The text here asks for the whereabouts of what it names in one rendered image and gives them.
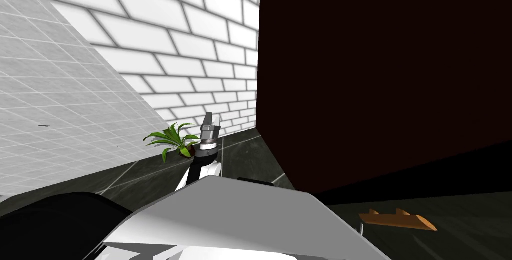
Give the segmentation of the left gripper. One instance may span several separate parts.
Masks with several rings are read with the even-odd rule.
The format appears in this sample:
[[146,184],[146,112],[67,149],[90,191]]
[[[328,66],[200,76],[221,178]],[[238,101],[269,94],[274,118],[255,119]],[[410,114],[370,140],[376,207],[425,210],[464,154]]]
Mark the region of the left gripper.
[[200,127],[201,144],[210,144],[217,140],[220,132],[220,117],[207,112]]

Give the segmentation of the green potted plant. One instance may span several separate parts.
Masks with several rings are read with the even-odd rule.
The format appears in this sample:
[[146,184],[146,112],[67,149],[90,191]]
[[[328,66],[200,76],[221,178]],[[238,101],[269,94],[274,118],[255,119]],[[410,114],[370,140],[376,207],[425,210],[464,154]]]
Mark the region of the green potted plant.
[[147,144],[150,145],[169,145],[169,148],[165,148],[162,152],[162,160],[165,163],[167,161],[168,152],[172,149],[175,149],[177,153],[185,158],[191,158],[195,155],[196,150],[194,148],[194,144],[197,144],[200,138],[197,135],[187,134],[184,136],[180,136],[181,129],[184,126],[191,125],[191,123],[184,123],[176,127],[177,123],[173,123],[169,128],[163,130],[162,132],[153,132],[143,138],[145,141],[147,138],[151,138],[151,142]]

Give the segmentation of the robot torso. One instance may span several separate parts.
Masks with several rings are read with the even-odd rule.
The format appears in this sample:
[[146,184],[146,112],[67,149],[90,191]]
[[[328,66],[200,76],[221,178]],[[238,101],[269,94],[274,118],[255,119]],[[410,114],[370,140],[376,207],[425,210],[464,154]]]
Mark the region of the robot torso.
[[103,241],[391,260],[311,194],[215,175],[134,211]]

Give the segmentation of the dark brown cupboard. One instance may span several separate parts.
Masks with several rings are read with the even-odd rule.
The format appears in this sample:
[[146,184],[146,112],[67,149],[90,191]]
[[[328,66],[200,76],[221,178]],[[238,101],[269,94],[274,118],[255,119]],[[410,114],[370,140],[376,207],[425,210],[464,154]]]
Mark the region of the dark brown cupboard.
[[311,194],[512,140],[512,0],[260,0],[256,127]]

